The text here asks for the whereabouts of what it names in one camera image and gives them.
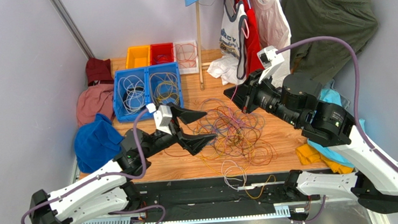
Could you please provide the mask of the blue double bin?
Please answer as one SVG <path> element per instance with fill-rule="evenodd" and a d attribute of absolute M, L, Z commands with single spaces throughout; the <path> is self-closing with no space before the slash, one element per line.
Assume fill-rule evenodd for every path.
<path fill-rule="evenodd" d="M 184 106 L 176 62 L 117 70 L 114 73 L 113 108 L 120 123 L 131 123 L 147 104 Z"/>

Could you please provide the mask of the wooden rack pole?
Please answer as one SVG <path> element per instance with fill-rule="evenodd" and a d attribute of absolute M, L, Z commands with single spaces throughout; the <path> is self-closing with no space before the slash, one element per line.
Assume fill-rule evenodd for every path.
<path fill-rule="evenodd" d="M 202 65 L 202 41 L 201 41 L 201 22 L 200 22 L 200 6 L 198 1 L 195 2 L 195 15 L 196 15 L 196 34 L 197 34 L 197 53 L 198 53 L 198 67 L 199 67 L 199 79 L 200 79 L 200 90 L 205 89 L 205 83 L 203 78 L 203 65 Z"/>

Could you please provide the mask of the yellow small bin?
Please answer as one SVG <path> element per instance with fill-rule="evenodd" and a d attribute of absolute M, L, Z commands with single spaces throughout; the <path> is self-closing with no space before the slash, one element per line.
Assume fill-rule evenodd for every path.
<path fill-rule="evenodd" d="M 150 65 L 150 45 L 131 46 L 127 49 L 126 69 Z"/>

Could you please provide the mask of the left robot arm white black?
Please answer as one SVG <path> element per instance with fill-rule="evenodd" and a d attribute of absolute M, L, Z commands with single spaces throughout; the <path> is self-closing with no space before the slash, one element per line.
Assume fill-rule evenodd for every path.
<path fill-rule="evenodd" d="M 81 224 L 105 214 L 142 213 L 141 196 L 133 180 L 145 176 L 148 158 L 178 144 L 191 155 L 200 153 L 216 134 L 190 135 L 181 123 L 191 124 L 207 112 L 173 103 L 149 104 L 120 143 L 120 152 L 89 176 L 65 188 L 31 195 L 21 224 Z"/>

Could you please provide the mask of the pink cloth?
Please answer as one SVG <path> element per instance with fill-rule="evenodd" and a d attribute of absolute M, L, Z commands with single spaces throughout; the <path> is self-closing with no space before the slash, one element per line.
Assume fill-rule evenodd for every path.
<path fill-rule="evenodd" d="M 93 85 L 81 93 L 76 109 L 78 127 L 93 122 L 97 113 L 110 120 L 114 118 L 113 87 L 113 84 Z"/>

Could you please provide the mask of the red garment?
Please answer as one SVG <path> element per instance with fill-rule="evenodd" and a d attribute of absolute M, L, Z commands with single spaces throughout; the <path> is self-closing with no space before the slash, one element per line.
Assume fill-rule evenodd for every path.
<path fill-rule="evenodd" d="M 245 38 L 245 51 L 246 51 L 246 74 L 249 75 L 253 71 L 263 70 L 262 63 L 260 62 L 257 53 L 260 51 L 259 33 L 256 20 L 256 14 L 250 6 L 249 0 L 235 0 L 236 3 L 243 1 L 245 14 L 247 15 L 247 23 L 249 27 L 249 35 Z"/>

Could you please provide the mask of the metal corner post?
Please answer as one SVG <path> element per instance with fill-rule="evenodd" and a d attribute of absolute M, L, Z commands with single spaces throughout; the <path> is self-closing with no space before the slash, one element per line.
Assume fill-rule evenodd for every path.
<path fill-rule="evenodd" d="M 95 57 L 93 51 L 88 45 L 87 41 L 84 39 L 83 34 L 78 29 L 76 23 L 72 19 L 69 11 L 65 7 L 62 0 L 49 0 L 61 20 L 64 22 L 66 27 L 69 29 L 70 34 L 73 36 L 74 40 L 76 40 L 78 46 L 81 48 L 82 52 L 87 58 Z"/>

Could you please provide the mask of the dark red cloth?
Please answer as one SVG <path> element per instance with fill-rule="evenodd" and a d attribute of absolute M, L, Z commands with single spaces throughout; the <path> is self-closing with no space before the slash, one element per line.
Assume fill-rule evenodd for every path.
<path fill-rule="evenodd" d="M 86 63 L 85 71 L 88 86 L 114 83 L 110 59 L 101 60 L 91 57 Z"/>

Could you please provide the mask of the white printed shirt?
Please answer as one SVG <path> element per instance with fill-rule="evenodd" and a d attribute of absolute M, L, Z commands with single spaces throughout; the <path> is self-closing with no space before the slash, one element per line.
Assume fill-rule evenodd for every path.
<path fill-rule="evenodd" d="M 208 74 L 222 85 L 241 84 L 247 77 L 245 40 L 250 35 L 243 0 L 223 0 L 219 49 L 222 57 L 210 63 Z"/>

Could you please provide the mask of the yellow cloth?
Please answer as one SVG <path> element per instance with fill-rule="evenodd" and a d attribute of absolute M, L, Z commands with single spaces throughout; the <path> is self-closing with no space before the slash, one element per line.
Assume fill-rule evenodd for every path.
<path fill-rule="evenodd" d="M 334 173 L 339 174 L 350 174 L 354 171 L 353 167 L 348 167 L 346 165 L 339 164 L 328 157 L 324 156 L 322 153 L 317 151 L 315 148 L 309 144 L 304 144 L 296 148 L 296 154 L 302 165 L 310 165 L 313 163 L 323 162 L 328 166 Z"/>

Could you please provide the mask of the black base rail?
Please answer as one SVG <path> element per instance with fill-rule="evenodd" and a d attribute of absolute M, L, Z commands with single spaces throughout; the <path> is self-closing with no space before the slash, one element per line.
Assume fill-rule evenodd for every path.
<path fill-rule="evenodd" d="M 309 197 L 285 190 L 283 181 L 287 176 L 287 173 L 276 174 L 276 184 L 271 182 L 247 191 L 232 189 L 220 178 L 147 182 L 136 187 L 146 204 L 166 209 L 165 223 L 210 220 L 272 214 L 278 203 L 306 205 Z"/>

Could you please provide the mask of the olive green shirt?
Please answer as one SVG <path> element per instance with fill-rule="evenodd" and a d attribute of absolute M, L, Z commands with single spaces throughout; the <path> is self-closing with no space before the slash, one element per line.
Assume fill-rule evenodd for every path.
<path fill-rule="evenodd" d="M 378 19 L 371 0 L 281 0 L 291 31 L 291 43 L 330 36 L 346 41 L 356 54 L 361 53 L 378 30 Z M 339 43 L 320 40 L 293 48 L 290 68 L 328 83 L 351 60 Z"/>

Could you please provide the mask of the blue cloth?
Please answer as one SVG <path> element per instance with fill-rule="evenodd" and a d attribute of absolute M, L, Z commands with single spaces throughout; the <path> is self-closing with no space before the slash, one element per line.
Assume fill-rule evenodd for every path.
<path fill-rule="evenodd" d="M 102 168 L 121 151 L 122 141 L 123 137 L 112 121 L 97 113 L 93 122 L 78 129 L 74 139 L 79 170 L 90 174 Z"/>

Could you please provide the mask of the red small bin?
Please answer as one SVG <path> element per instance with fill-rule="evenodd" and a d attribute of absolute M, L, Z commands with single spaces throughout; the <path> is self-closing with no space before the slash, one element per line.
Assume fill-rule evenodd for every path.
<path fill-rule="evenodd" d="M 174 44 L 158 43 L 150 46 L 150 65 L 174 62 Z"/>

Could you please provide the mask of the pink tank top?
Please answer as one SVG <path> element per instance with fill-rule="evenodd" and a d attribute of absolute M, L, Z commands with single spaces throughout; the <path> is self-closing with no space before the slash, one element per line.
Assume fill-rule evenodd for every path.
<path fill-rule="evenodd" d="M 291 43 L 291 31 L 283 13 L 280 0 L 250 0 L 258 28 L 262 48 L 273 46 L 280 50 Z"/>

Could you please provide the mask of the cyan cloth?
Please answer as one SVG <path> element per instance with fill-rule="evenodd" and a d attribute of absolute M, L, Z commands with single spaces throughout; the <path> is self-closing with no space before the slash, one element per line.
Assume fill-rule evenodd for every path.
<path fill-rule="evenodd" d="M 342 106 L 346 110 L 349 109 L 351 102 L 343 97 L 338 91 L 336 91 L 332 87 L 323 88 L 320 94 L 320 100 L 325 101 L 327 103 L 333 103 Z M 330 159 L 330 161 L 336 162 L 340 165 L 346 166 L 348 168 L 354 168 L 355 166 L 348 161 L 344 156 L 341 154 L 329 149 L 328 147 L 323 147 L 316 142 L 307 140 L 308 144 L 315 148 L 317 152 L 322 154 L 325 158 Z"/>

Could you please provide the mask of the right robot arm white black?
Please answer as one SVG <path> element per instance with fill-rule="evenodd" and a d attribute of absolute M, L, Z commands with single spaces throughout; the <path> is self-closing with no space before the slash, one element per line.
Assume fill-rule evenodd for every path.
<path fill-rule="evenodd" d="M 363 139 L 361 125 L 342 106 L 320 100 L 322 85 L 305 73 L 285 77 L 282 88 L 262 77 L 263 71 L 224 90 L 243 112 L 262 108 L 308 140 L 341 154 L 355 167 L 349 174 L 291 170 L 284 189 L 294 196 L 335 196 L 356 200 L 381 214 L 398 213 L 398 163 Z"/>

